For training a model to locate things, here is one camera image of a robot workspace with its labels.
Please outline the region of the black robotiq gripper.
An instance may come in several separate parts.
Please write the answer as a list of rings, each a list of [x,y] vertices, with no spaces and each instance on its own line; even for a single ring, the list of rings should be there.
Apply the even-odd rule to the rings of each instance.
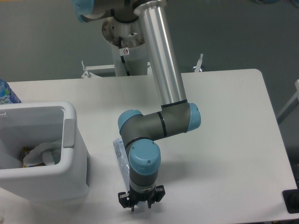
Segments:
[[[135,204],[139,202],[147,202],[150,209],[152,204],[158,203],[165,195],[164,185],[152,186],[129,186],[128,192],[119,192],[118,200],[123,208],[130,208],[135,211]]]

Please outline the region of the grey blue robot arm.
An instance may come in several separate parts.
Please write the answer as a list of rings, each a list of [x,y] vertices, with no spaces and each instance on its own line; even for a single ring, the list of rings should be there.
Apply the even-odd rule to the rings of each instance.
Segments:
[[[132,50],[144,46],[149,56],[161,110],[144,115],[139,110],[127,110],[118,118],[129,163],[129,190],[118,194],[124,208],[139,202],[148,206],[162,200],[165,189],[156,180],[161,164],[161,151],[156,141],[197,129],[201,115],[194,103],[189,103],[181,73],[174,55],[165,15],[165,0],[74,0],[79,21],[104,19],[102,33],[115,46],[124,74],[131,76],[128,57]]]

